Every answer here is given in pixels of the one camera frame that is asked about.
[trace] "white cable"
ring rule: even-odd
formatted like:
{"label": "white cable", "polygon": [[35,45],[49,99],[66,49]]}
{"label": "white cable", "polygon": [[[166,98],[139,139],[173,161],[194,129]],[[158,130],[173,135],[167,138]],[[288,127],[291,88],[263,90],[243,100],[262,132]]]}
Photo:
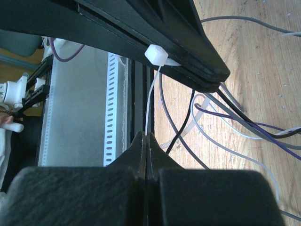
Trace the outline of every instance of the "white cable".
{"label": "white cable", "polygon": [[150,90],[149,90],[149,96],[147,97],[147,104],[146,104],[146,120],[145,120],[145,134],[147,134],[147,127],[148,127],[148,123],[149,123],[149,114],[150,114],[150,103],[151,103],[151,92],[155,86],[155,82],[156,82],[156,79],[158,78],[159,76],[159,73],[160,73],[160,69],[161,69],[161,66],[159,67],[159,69],[157,70],[157,73],[154,77],[154,80],[152,81],[151,83],[151,86],[150,86]]}
{"label": "white cable", "polygon": [[[203,97],[206,100],[206,98],[205,98],[205,96],[203,94],[198,94],[198,96],[201,96],[201,97]],[[204,101],[203,104],[202,104],[202,106],[201,106],[201,108],[202,109],[206,109],[207,106],[210,106],[212,108],[212,110],[217,113],[217,110],[212,106],[212,104],[209,101]],[[195,115],[196,121],[199,121],[199,119],[202,117],[202,115],[203,115],[203,112],[202,111],[198,111],[197,114]],[[232,125],[230,125],[223,117],[220,117],[220,118],[221,118],[221,120],[224,121],[224,123],[226,123],[227,126],[229,126],[232,130],[234,130],[239,135],[241,135],[243,137],[246,137],[246,138],[249,138],[249,139],[253,139],[253,140],[262,140],[261,137],[251,137],[251,136],[248,136],[248,135],[246,135],[244,133],[239,132],[236,128],[234,128]],[[187,135],[190,132],[190,130],[192,130],[192,128],[194,127],[194,125],[195,125],[195,123],[193,121],[191,121],[189,123],[189,125],[183,130],[183,133],[181,134],[181,136],[184,137],[185,135]],[[285,134],[285,133],[288,133],[288,132],[291,132],[291,131],[295,131],[295,130],[300,129],[300,128],[301,128],[300,126],[299,127],[293,127],[293,128],[290,128],[290,129],[283,130],[283,131],[281,131],[279,133],[276,133],[275,135],[282,135],[282,134]],[[170,145],[170,143],[171,143],[171,140],[168,141],[168,142],[166,142],[166,143],[164,143],[164,144],[161,144],[160,147],[162,149],[163,148],[168,148],[169,145]]]}
{"label": "white cable", "polygon": [[[205,100],[206,100],[206,97],[203,95],[203,94],[199,94],[199,96],[203,97]],[[209,103],[210,107],[212,108],[212,110],[216,113],[217,110],[212,106],[211,103]],[[220,117],[221,120],[223,120],[232,130],[234,130],[235,132],[237,132],[238,134],[242,135],[243,137],[246,137],[246,138],[249,138],[249,139],[253,139],[253,140],[262,140],[261,137],[250,137],[246,134],[243,134],[241,132],[239,132],[236,128],[234,128],[232,125],[230,125],[223,117]],[[290,128],[290,129],[286,129],[286,130],[283,130],[279,133],[276,133],[275,135],[282,135],[282,134],[285,134],[285,133],[288,133],[288,132],[291,132],[291,131],[295,131],[296,129],[300,129],[301,127],[293,127],[293,128]]]}
{"label": "white cable", "polygon": [[[209,103],[210,103],[210,100],[204,101],[203,104],[202,104],[202,106],[201,106],[201,108],[202,109],[206,109],[208,107]],[[196,118],[197,121],[199,121],[199,119],[202,117],[203,113],[204,112],[201,112],[201,111],[197,112],[197,114],[195,115],[195,118]],[[193,127],[194,127],[194,122],[191,121],[188,124],[188,126],[183,130],[183,132],[181,133],[181,137],[183,138],[184,136],[186,136],[190,132],[190,130],[192,130]],[[172,142],[172,140],[170,140],[170,141],[168,141],[168,142],[166,142],[164,144],[161,144],[160,148],[162,148],[162,149],[168,148],[169,145],[171,144],[171,142]]]}
{"label": "white cable", "polygon": [[286,34],[283,34],[282,37],[290,36],[290,35],[301,35],[301,32],[286,33]]}
{"label": "white cable", "polygon": [[237,153],[237,152],[235,152],[235,151],[232,151],[231,149],[229,149],[229,148],[227,148],[227,147],[221,145],[220,143],[216,142],[216,141],[213,140],[211,137],[209,137],[209,136],[202,130],[202,128],[198,125],[198,122],[196,121],[195,116],[194,116],[194,114],[193,114],[194,101],[195,101],[195,99],[196,99],[198,96],[202,96],[202,95],[201,95],[201,94],[196,94],[196,95],[194,96],[194,98],[192,99],[192,102],[191,102],[191,105],[190,105],[190,113],[191,113],[191,116],[192,116],[192,120],[194,121],[194,123],[195,123],[195,125],[197,126],[198,130],[199,130],[199,131],[200,131],[200,132],[201,132],[208,140],[210,140],[210,141],[211,141],[212,143],[214,143],[215,145],[221,147],[221,148],[224,149],[225,151],[230,152],[231,154],[237,155],[237,156],[239,156],[239,157],[241,157],[241,158],[247,159],[247,160],[249,160],[249,161],[251,161],[251,162],[254,162],[254,163],[256,163],[256,164],[262,166],[262,167],[267,171],[267,173],[270,175],[270,177],[272,178],[272,181],[273,181],[274,187],[275,187],[276,201],[277,201],[277,204],[279,205],[280,198],[279,198],[279,187],[278,187],[278,183],[277,183],[277,181],[276,181],[276,179],[275,179],[275,176],[274,176],[273,173],[269,170],[268,167],[266,167],[262,162],[259,162],[259,161],[255,160],[255,159],[252,159],[252,158],[248,157],[248,156],[245,156],[245,155],[243,155],[243,154],[240,154],[240,153]]}

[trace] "gray panel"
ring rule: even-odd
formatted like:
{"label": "gray panel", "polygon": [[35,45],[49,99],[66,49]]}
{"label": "gray panel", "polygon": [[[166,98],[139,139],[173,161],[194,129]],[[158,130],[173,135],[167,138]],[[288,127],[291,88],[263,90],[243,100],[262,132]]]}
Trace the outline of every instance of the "gray panel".
{"label": "gray panel", "polygon": [[[69,57],[78,47],[68,42],[58,54]],[[103,166],[107,66],[108,52],[88,46],[67,63],[54,60],[39,165]],[[125,80],[124,71],[118,76]],[[122,89],[123,83],[118,95],[123,96]],[[117,116],[123,118],[124,112]]]}

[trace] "wooden floor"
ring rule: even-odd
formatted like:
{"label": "wooden floor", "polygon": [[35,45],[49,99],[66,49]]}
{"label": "wooden floor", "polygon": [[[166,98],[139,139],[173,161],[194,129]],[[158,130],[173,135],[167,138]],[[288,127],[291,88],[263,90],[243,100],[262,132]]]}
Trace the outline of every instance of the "wooden floor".
{"label": "wooden floor", "polygon": [[[195,0],[200,18],[240,15],[260,19],[291,31],[301,31],[300,0]],[[203,24],[206,35],[231,71],[226,84],[253,121],[281,128],[301,126],[301,39],[242,20],[213,21]],[[180,128],[189,106],[191,90],[164,76],[163,87],[170,114]],[[261,161],[274,173],[280,187],[280,208],[301,216],[301,163],[267,141],[244,138],[220,119],[205,115],[199,123],[216,141]],[[238,130],[250,133],[239,124]],[[155,86],[155,131],[160,144],[175,133],[165,116]],[[274,186],[264,169],[218,148],[194,129],[184,138],[190,148],[212,169],[253,169],[260,171]],[[283,139],[301,145],[301,136]],[[185,168],[201,168],[177,143],[171,156]],[[285,217],[287,225],[301,225]]]}

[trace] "white slotted strip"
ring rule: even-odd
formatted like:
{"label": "white slotted strip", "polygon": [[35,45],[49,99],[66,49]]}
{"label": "white slotted strip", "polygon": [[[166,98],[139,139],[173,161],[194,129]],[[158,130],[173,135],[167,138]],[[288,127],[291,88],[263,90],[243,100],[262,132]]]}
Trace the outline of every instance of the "white slotted strip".
{"label": "white slotted strip", "polygon": [[40,153],[42,152],[42,159],[39,159],[39,166],[46,166],[47,164],[47,157],[48,157],[48,144],[49,144],[49,131],[50,131],[50,124],[51,124],[51,118],[52,118],[52,106],[54,102],[54,89],[55,89],[55,83],[56,83],[56,76],[57,76],[57,63],[58,60],[54,58],[52,63],[52,73],[51,73],[51,86],[49,90],[48,99],[46,100],[46,107],[43,119],[43,125],[46,124],[45,128],[43,128],[42,131],[42,137],[41,137],[41,148]]}
{"label": "white slotted strip", "polygon": [[108,53],[103,166],[109,165],[116,159],[117,92],[118,59],[113,53]]}

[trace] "wire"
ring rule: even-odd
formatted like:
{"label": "wire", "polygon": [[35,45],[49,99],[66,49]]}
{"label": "wire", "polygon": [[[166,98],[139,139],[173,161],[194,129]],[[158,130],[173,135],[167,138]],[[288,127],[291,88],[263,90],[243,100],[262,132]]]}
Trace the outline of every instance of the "wire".
{"label": "wire", "polygon": [[228,97],[230,98],[230,100],[237,106],[237,108],[241,112],[245,112],[245,110],[243,109],[243,107],[239,104],[239,102],[230,93],[230,91],[228,90],[228,88],[227,88],[227,86],[226,86],[226,84],[224,82],[221,82],[221,88],[225,91],[225,93],[228,95]]}
{"label": "wire", "polygon": [[[164,93],[163,93],[163,82],[162,82],[162,73],[159,74],[159,89],[160,89],[160,97],[161,97],[161,102],[163,105],[163,109],[164,112],[168,118],[168,121],[170,122],[170,125],[172,126],[172,128],[174,129],[174,132],[177,134],[179,133],[177,127],[175,126],[169,112],[166,106],[166,102],[165,102],[165,98],[164,98]],[[183,146],[186,148],[186,150],[188,151],[188,153],[206,170],[209,170],[209,167],[206,166],[205,163],[203,163],[195,154],[194,152],[189,148],[189,146],[186,144],[186,142],[184,141],[184,139],[182,138],[182,136],[179,136],[180,141],[182,142]]]}
{"label": "wire", "polygon": [[[194,94],[195,94],[195,90],[192,90],[189,105],[190,105],[191,102],[192,102],[192,99],[193,99],[193,97],[194,97]],[[184,130],[184,128],[185,128],[185,126],[186,126],[186,124],[187,124],[187,122],[188,122],[189,116],[190,116],[190,107],[188,108],[188,112],[187,112],[186,118],[185,118],[185,120],[184,120],[184,122],[183,122],[183,125],[181,126],[179,132],[175,135],[175,137],[174,137],[173,140],[171,141],[171,143],[170,143],[168,149],[166,150],[166,154],[169,154],[169,153],[170,153],[170,151],[171,151],[171,149],[173,148],[175,142],[177,141],[177,139],[179,138],[179,136],[182,134],[182,132],[183,132],[183,130]]]}
{"label": "wire", "polygon": [[[246,122],[249,122],[251,124],[255,124],[251,119],[249,119],[245,114],[243,114],[224,94],[223,92],[221,92],[221,90],[217,90],[217,94],[226,102],[227,105],[229,105],[229,107],[235,111],[236,114],[238,114],[243,120],[245,120]],[[268,135],[270,135],[272,138],[275,139],[283,139],[283,138],[287,138],[290,137],[292,135],[295,135],[299,132],[301,132],[301,129],[296,129],[294,131],[288,132],[286,134],[282,134],[282,135],[274,135],[271,134],[267,131],[265,131]]]}
{"label": "wire", "polygon": [[227,147],[221,145],[220,143],[216,142],[216,141],[213,140],[211,137],[209,137],[209,136],[202,130],[202,128],[199,126],[199,124],[198,124],[198,122],[196,121],[196,119],[195,119],[195,117],[194,117],[194,114],[193,114],[193,104],[194,104],[195,99],[196,99],[198,96],[200,96],[200,94],[196,94],[196,95],[194,96],[194,98],[192,99],[191,105],[190,105],[190,112],[191,112],[192,120],[194,121],[194,123],[195,123],[195,125],[197,126],[198,130],[199,130],[199,131],[200,131],[200,132],[201,132],[201,133],[202,133],[209,141],[211,141],[211,142],[214,143],[215,145],[221,147],[221,148],[224,149],[225,151],[230,152],[231,154],[237,155],[237,156],[239,156],[239,157],[241,157],[241,158],[247,159],[247,160],[249,160],[249,161],[251,161],[251,162],[254,162],[254,163],[256,163],[256,164],[262,166],[262,167],[267,171],[267,173],[270,175],[270,177],[272,178],[272,181],[273,181],[274,187],[275,187],[276,201],[277,201],[277,203],[278,203],[278,205],[279,205],[280,198],[279,198],[279,187],[278,187],[278,183],[277,183],[277,181],[276,181],[276,179],[275,179],[275,176],[274,176],[273,173],[269,170],[269,168],[266,167],[266,165],[264,165],[262,162],[259,162],[259,161],[255,160],[255,159],[252,159],[252,158],[248,157],[248,156],[245,156],[245,155],[243,155],[243,154],[240,154],[240,153],[237,153],[237,152],[235,152],[235,151],[232,151],[231,149],[229,149],[229,148],[227,148]]}
{"label": "wire", "polygon": [[[212,96],[210,93],[205,93],[205,95],[212,100],[214,103],[216,103],[221,109],[223,109],[226,113],[228,113],[230,116],[232,116],[232,118],[234,118],[235,120],[237,120],[240,124],[242,124],[244,127],[246,127],[249,131],[251,131],[252,133],[258,135],[259,137],[272,142],[271,139],[269,139],[266,135],[262,134],[261,132],[257,131],[256,129],[254,129],[252,126],[250,126],[246,121],[242,120],[239,116],[237,116],[236,114],[234,114],[229,108],[227,108],[225,105],[223,105],[219,100],[217,100],[214,96]],[[285,147],[291,148],[291,149],[295,149],[295,150],[301,150],[301,146],[295,146],[295,145],[291,145],[291,144],[287,144],[285,142],[280,142],[281,144],[283,144]]]}
{"label": "wire", "polygon": [[290,35],[301,35],[301,32],[286,33],[286,34],[283,34],[282,37],[290,36]]}
{"label": "wire", "polygon": [[[215,115],[215,116],[221,117],[221,119],[223,119],[223,118],[228,118],[228,119],[235,120],[235,119],[233,119],[233,118],[232,118],[231,116],[229,116],[229,115],[222,114],[222,113],[218,113],[217,110],[212,106],[212,104],[209,104],[209,105],[210,105],[210,107],[211,107],[215,112],[211,112],[211,111],[208,111],[208,110],[204,110],[204,109],[202,109],[202,108],[200,107],[199,104],[195,104],[194,106],[195,106],[199,111],[202,111],[202,112],[207,113],[207,114],[211,114],[211,115]],[[262,126],[266,126],[266,127],[269,127],[269,128],[273,128],[273,129],[280,130],[281,132],[277,133],[276,135],[282,135],[282,134],[285,134],[285,133],[287,133],[287,132],[294,131],[294,130],[296,130],[296,129],[300,129],[300,128],[301,128],[301,127],[299,126],[299,127],[293,127],[293,128],[284,130],[284,129],[282,129],[282,128],[279,128],[279,127],[276,127],[276,126],[270,126],[270,125],[264,124],[264,123],[255,122],[255,124],[256,124],[256,125],[262,125]],[[262,139],[261,137],[249,137],[249,136],[247,136],[247,135],[245,135],[245,134],[241,134],[239,131],[237,131],[237,130],[236,130],[234,127],[232,127],[231,125],[230,125],[230,127],[231,127],[233,130],[235,130],[236,132],[238,132],[240,135],[245,136],[245,137],[247,137],[247,138],[258,139],[258,140],[259,140],[259,139]]]}
{"label": "wire", "polygon": [[[216,17],[211,17],[211,18],[207,18],[207,19],[203,19],[201,20],[201,23],[204,23],[204,22],[208,22],[208,21],[213,21],[213,20],[228,20],[228,19],[236,19],[236,20],[247,20],[247,21],[251,21],[251,22],[255,22],[257,24],[260,24],[264,27],[267,27],[269,29],[272,29],[274,31],[277,31],[277,32],[282,32],[282,33],[295,33],[295,32],[292,32],[292,31],[288,31],[288,30],[285,30],[285,29],[282,29],[282,28],[278,28],[278,27],[275,27],[275,26],[272,26],[270,24],[267,24],[261,20],[257,20],[257,19],[254,19],[254,18],[251,18],[251,17],[247,17],[247,16],[216,16]],[[299,34],[293,34],[294,36],[297,36],[297,37],[301,37],[301,35]]]}
{"label": "wire", "polygon": [[149,123],[149,114],[150,114],[150,103],[151,103],[151,92],[154,89],[155,82],[160,74],[161,66],[158,68],[157,73],[154,77],[154,80],[152,81],[150,85],[149,95],[147,97],[147,104],[146,104],[146,119],[145,119],[145,134],[147,134],[147,128]]}
{"label": "wire", "polygon": [[[215,116],[221,116],[221,117],[227,117],[227,118],[233,119],[229,115],[224,115],[224,114],[220,114],[220,113],[213,113],[213,112],[210,112],[210,113],[213,114],[213,115],[215,115]],[[248,123],[249,123],[250,126],[254,127],[258,131],[260,131],[262,134],[265,134],[267,137],[269,137],[274,144],[276,144],[277,146],[281,147],[283,150],[285,150],[287,153],[289,153],[290,155],[292,155],[296,159],[301,160],[301,156],[299,156],[296,153],[292,152],[291,150],[289,150],[288,148],[286,148],[283,144],[280,144],[279,141],[277,141],[274,138],[272,138],[272,136],[270,136],[264,129],[262,129],[261,127],[257,126],[256,124],[253,124],[253,123],[250,123],[250,122],[248,122]]]}
{"label": "wire", "polygon": [[[208,107],[208,105],[209,105],[209,102],[210,102],[210,99],[208,99],[208,101],[204,100],[204,102],[203,102],[203,104],[202,104],[202,108],[206,109],[206,108]],[[199,121],[199,119],[202,117],[202,115],[203,115],[203,112],[198,111],[198,113],[195,115],[196,120]],[[190,130],[192,130],[192,128],[193,128],[194,126],[195,126],[195,125],[194,125],[193,121],[191,121],[191,122],[188,124],[188,126],[183,130],[183,132],[182,132],[182,134],[181,134],[181,137],[183,138],[184,136],[186,136],[186,135],[190,132]],[[164,143],[164,144],[161,144],[160,147],[161,147],[162,149],[163,149],[163,148],[168,148],[169,145],[171,144],[171,142],[172,142],[172,141],[170,140],[170,141],[168,141],[168,142],[166,142],[166,143]]]}
{"label": "wire", "polygon": [[68,58],[66,58],[66,59],[62,59],[62,58],[60,58],[60,57],[58,56],[58,54],[57,54],[57,52],[56,52],[56,49],[55,49],[55,45],[54,45],[54,39],[51,38],[51,37],[49,37],[49,44],[50,44],[50,48],[51,48],[51,51],[52,51],[53,55],[54,55],[55,58],[56,58],[58,61],[60,61],[60,62],[68,62],[68,61],[71,61],[74,57],[76,57],[76,55],[77,55],[77,54],[84,48],[84,46],[85,46],[85,45],[81,45],[81,46],[79,47],[79,49],[76,50],[76,52],[75,52],[72,56],[70,56],[70,57],[68,57]]}
{"label": "wire", "polygon": [[284,210],[280,210],[280,213],[282,213],[283,215],[286,215],[286,216],[289,217],[289,218],[292,218],[292,219],[295,219],[295,220],[298,220],[298,221],[301,222],[301,218],[300,218],[300,217],[297,217],[297,216],[294,215],[294,214],[288,213],[288,212],[286,212],[286,211],[284,211]]}

